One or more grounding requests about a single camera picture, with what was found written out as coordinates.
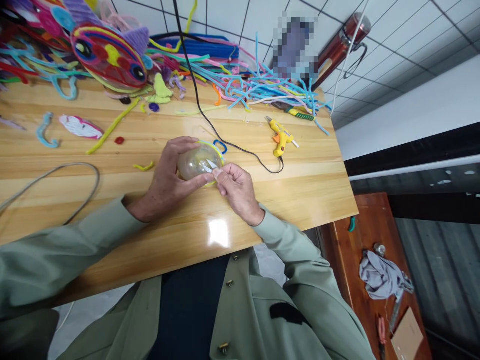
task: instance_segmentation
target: person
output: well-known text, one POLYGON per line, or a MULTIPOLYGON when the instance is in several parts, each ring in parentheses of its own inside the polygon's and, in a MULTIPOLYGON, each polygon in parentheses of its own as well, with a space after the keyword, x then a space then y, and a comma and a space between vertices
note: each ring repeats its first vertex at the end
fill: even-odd
POLYGON ((260 276, 252 248, 147 279, 59 359, 375 359, 330 264, 298 228, 257 202, 248 172, 227 164, 189 181, 177 176, 180 154, 197 141, 167 143, 140 199, 118 198, 83 220, 0 247, 1 359, 47 359, 59 320, 49 308, 55 296, 214 178, 233 211, 284 262, 283 288, 260 276))

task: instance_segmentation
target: red thermos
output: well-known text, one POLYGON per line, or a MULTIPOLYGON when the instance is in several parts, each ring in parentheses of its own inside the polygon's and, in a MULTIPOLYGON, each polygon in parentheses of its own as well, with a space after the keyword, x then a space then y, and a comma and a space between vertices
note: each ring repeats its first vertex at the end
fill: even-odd
MULTIPOLYGON (((350 43, 352 38, 355 34, 355 30, 357 29, 357 25, 359 24, 360 18, 362 14, 360 12, 354 13, 350 19, 346 22, 344 26, 340 29, 338 34, 336 34, 333 39, 330 41, 328 46, 323 50, 323 52, 318 57, 318 63, 315 70, 321 69, 322 65, 328 60, 331 59, 332 63, 330 67, 322 73, 321 76, 318 78, 317 82, 312 86, 312 90, 317 89, 326 78, 330 76, 330 74, 342 63, 343 60, 347 57, 347 52, 349 51, 350 43)), ((364 16, 362 20, 362 24, 358 29, 358 33, 356 34, 356 39, 351 49, 352 52, 357 51, 361 47, 364 48, 363 55, 357 61, 356 65, 358 66, 365 54, 367 53, 367 45, 361 42, 365 37, 370 33, 372 29, 372 25, 370 24, 369 19, 364 16)))

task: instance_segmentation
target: finger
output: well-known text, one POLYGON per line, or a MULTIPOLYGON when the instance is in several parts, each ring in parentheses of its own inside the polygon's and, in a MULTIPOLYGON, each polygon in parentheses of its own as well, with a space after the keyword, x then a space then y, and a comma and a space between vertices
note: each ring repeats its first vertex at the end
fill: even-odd
POLYGON ((180 143, 196 143, 197 141, 199 141, 199 139, 197 139, 196 137, 180 136, 180 137, 171 139, 168 142, 170 144, 180 144, 180 143))
POLYGON ((227 193, 230 193, 235 190, 237 184, 233 180, 233 178, 227 174, 225 171, 219 168, 213 169, 212 172, 213 176, 215 177, 215 180, 218 182, 219 185, 221 185, 227 193))
POLYGON ((220 184, 217 184, 216 186, 218 188, 218 191, 220 191, 220 195, 222 195, 223 197, 226 197, 227 196, 227 190, 225 190, 225 188, 220 184))
POLYGON ((215 178, 210 173, 198 175, 191 180, 184 181, 181 184, 180 186, 181 195, 184 197, 187 197, 190 194, 192 194, 195 190, 203 188, 205 185, 213 183, 214 181, 215 181, 215 178))
POLYGON ((221 168, 224 172, 231 175, 236 183, 241 184, 244 179, 248 179, 250 174, 234 163, 228 163, 221 168))
POLYGON ((184 142, 178 144, 169 143, 163 150, 160 158, 160 165, 164 171, 175 174, 177 172, 177 164, 181 154, 197 149, 200 144, 195 142, 184 142))

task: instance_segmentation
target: white tile wall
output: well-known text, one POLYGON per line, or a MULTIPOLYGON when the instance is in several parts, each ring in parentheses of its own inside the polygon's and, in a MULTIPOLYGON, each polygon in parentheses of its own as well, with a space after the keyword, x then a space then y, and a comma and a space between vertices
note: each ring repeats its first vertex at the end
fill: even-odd
MULTIPOLYGON (((185 29, 194 0, 177 1, 185 29)), ((252 54, 258 32, 258 57, 269 65, 274 28, 284 11, 318 16, 311 43, 320 52, 355 11, 363 10, 365 1, 198 0, 190 31, 225 36, 252 54)), ((112 2, 152 34, 178 30, 173 0, 112 2)), ((480 0, 370 0, 366 16, 372 24, 364 40, 368 52, 355 73, 338 83, 332 117, 337 129, 480 53, 480 0)), ((362 51, 351 54, 350 64, 362 51)), ((339 69, 321 85, 327 101, 333 98, 339 69)))

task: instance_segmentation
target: person's left hand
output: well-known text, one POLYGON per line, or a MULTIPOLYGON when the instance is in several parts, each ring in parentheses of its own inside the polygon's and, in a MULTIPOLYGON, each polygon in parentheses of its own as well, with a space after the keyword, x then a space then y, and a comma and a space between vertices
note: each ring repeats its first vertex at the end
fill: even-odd
POLYGON ((150 189, 144 197, 126 208, 137 220, 149 223, 158 219, 172 211, 195 190, 215 181, 211 173, 199 175, 188 181, 177 176, 180 155, 199 148, 200 144, 197 141, 199 141, 197 138, 182 136, 167 142, 155 167, 150 189))

